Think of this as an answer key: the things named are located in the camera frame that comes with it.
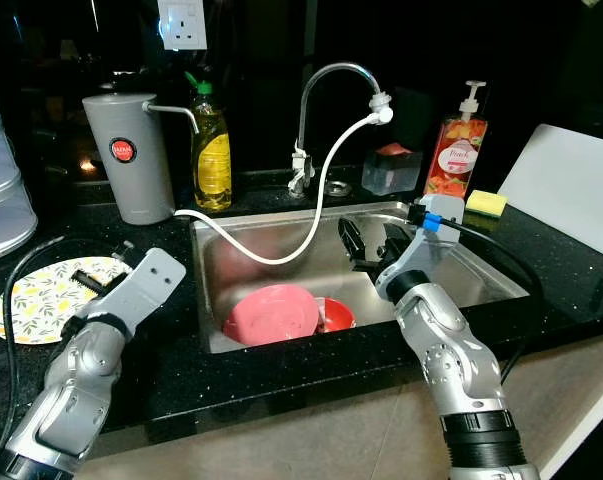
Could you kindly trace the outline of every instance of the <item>black countertop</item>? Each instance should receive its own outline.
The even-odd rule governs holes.
[[[237,197],[224,215],[311,208],[308,201],[291,200],[278,187],[248,189]],[[329,199],[326,206],[371,200],[355,191],[345,199]],[[528,351],[603,334],[603,255],[510,207],[499,220],[468,215],[466,222],[491,231],[527,260],[545,288],[542,323],[531,313],[529,298],[463,309],[475,335],[498,357],[515,350],[531,321],[539,325]],[[416,358],[394,322],[224,354],[205,353],[197,326],[188,220],[135,227],[121,221],[113,204],[76,207],[0,259],[0,293],[29,248],[68,232],[128,239],[141,251],[158,246],[188,269],[169,301],[138,328],[126,348],[105,431],[142,424],[149,440],[160,442],[420,378]],[[517,279],[514,267],[498,252],[469,239],[462,242]],[[88,245],[59,247],[31,270],[64,258],[107,253]],[[19,417],[39,391],[51,350],[52,346],[18,346]],[[5,345],[0,339],[0,429],[7,391]]]

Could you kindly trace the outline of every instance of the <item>stainless steel sink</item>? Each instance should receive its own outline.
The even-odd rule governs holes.
[[[407,206],[398,202],[327,208],[308,249],[285,265],[261,265],[241,254],[202,222],[192,227],[199,325],[205,347],[212,353],[245,348],[222,333],[232,308],[261,287],[293,283],[315,297],[332,297],[348,305],[357,327],[393,321],[393,305],[382,300],[367,274],[352,272],[337,232],[340,217],[353,220],[361,231],[369,260],[385,240],[384,223],[406,229]],[[303,241],[314,210],[223,218],[219,223],[250,250],[268,258],[292,252]],[[459,307],[527,295],[527,292],[457,245],[437,268],[433,281],[447,290]]]

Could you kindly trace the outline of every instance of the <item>hand soap bottle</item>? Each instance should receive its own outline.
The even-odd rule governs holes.
[[[191,143],[194,198],[200,207],[223,210],[230,206],[232,194],[228,128],[212,96],[212,84],[197,82],[189,73],[186,77],[197,89],[190,106],[199,126],[199,134],[192,135]]]
[[[424,193],[465,197],[488,128],[488,122],[475,114],[479,103],[474,95],[485,82],[469,80],[465,84],[470,87],[470,96],[461,102],[459,114],[443,121]]]

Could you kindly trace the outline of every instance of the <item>yellow sponge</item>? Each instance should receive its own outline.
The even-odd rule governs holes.
[[[496,193],[473,190],[465,204],[466,210],[483,213],[492,217],[500,217],[508,202],[508,197]]]

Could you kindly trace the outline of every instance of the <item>floral placemat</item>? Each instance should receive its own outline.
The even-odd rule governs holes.
[[[61,340],[65,322],[96,296],[92,290],[70,280],[83,270],[101,283],[131,269],[111,257],[83,257],[48,265],[26,275],[12,289],[14,340],[25,345],[54,343]],[[3,327],[3,295],[0,296],[0,337]]]

